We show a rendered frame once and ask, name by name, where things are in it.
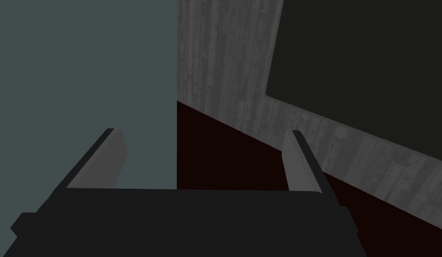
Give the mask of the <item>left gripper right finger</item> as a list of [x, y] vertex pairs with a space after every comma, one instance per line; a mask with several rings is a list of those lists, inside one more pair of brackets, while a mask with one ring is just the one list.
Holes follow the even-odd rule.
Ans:
[[331, 205], [340, 205], [309, 144], [299, 130], [285, 132], [281, 158], [290, 191], [317, 192]]

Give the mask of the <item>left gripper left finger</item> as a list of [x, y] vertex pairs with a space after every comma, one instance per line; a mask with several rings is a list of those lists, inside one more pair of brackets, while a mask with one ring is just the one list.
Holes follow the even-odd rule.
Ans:
[[127, 157], [119, 128], [108, 128], [58, 184], [65, 188], [113, 188]]

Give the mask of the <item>grey-blue flat panel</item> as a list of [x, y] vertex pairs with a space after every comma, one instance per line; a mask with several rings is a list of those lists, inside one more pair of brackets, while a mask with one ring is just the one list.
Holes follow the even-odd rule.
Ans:
[[0, 0], [0, 257], [107, 128], [119, 188], [176, 188], [177, 0]]

